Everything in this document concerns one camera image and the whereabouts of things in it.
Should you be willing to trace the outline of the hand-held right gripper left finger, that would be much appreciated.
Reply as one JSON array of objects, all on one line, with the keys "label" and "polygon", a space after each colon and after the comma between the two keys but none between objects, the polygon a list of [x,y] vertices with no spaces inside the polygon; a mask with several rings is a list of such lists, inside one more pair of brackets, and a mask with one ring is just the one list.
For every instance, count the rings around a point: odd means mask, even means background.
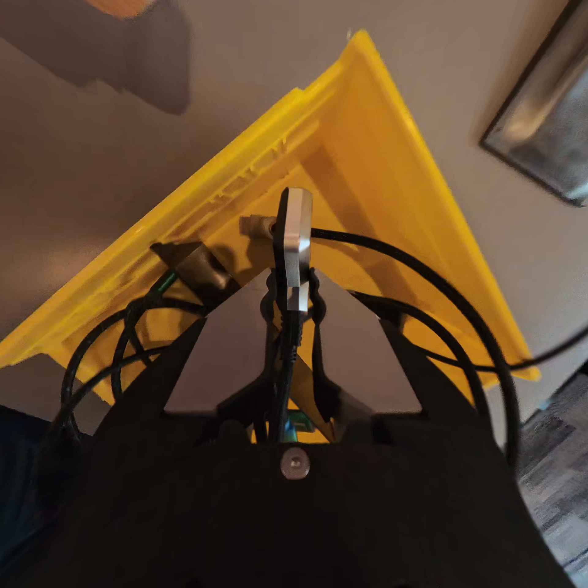
[{"label": "hand-held right gripper left finger", "polygon": [[276,281],[263,270],[210,312],[165,413],[259,416],[273,394]]}]

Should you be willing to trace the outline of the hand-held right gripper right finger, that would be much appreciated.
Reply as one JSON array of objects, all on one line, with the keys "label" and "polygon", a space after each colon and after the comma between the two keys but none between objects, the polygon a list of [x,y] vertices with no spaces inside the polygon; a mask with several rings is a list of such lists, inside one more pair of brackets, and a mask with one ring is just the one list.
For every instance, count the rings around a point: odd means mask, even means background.
[{"label": "hand-held right gripper right finger", "polygon": [[321,270],[312,269],[313,393],[325,422],[418,415],[422,405],[380,319]]}]

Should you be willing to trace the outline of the green-ended black HDMI cable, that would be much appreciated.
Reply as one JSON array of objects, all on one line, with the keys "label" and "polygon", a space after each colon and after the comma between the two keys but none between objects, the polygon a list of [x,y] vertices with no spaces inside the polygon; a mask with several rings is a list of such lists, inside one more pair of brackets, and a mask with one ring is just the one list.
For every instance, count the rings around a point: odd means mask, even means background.
[{"label": "green-ended black HDMI cable", "polygon": [[307,190],[287,187],[281,194],[275,221],[262,220],[259,215],[241,217],[239,220],[241,234],[253,236],[254,232],[261,231],[258,226],[264,226],[264,230],[272,237],[276,268],[282,271],[288,291],[286,300],[290,302],[295,288],[298,288],[298,293],[302,292],[302,279],[307,277],[310,271],[311,239],[364,247],[401,262],[417,273],[443,294],[467,319],[492,360],[493,367],[488,371],[497,375],[503,396],[506,420],[505,457],[511,470],[516,473],[520,457],[520,408],[511,372],[542,364],[563,354],[587,339],[587,328],[585,327],[566,342],[539,357],[509,365],[496,337],[481,314],[444,277],[413,255],[379,239],[342,231],[312,228],[312,202],[312,194]]}]

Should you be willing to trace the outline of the yellow plastic bin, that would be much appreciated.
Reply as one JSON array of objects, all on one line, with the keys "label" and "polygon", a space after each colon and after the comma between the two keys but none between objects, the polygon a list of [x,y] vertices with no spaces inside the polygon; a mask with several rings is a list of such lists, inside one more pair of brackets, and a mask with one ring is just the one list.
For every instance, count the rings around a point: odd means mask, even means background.
[{"label": "yellow plastic bin", "polygon": [[[485,388],[499,384],[467,319],[430,283],[379,252],[311,239],[310,271],[290,302],[264,230],[239,231],[241,217],[276,220],[286,188],[312,194],[312,228],[396,246],[456,287],[481,314],[509,365],[530,352],[459,207],[369,35],[358,32],[310,87],[295,89],[64,285],[1,342],[1,367],[48,355],[65,368],[49,443],[77,439],[74,411],[91,391],[110,405],[140,384],[169,389],[206,317],[265,269],[276,281],[273,394],[259,416],[240,420],[283,442],[289,398],[330,442],[349,424],[325,422],[313,393],[312,269],[321,270],[377,315],[422,405],[417,386],[451,382],[491,426]],[[203,242],[236,284],[195,295],[150,250]]]}]

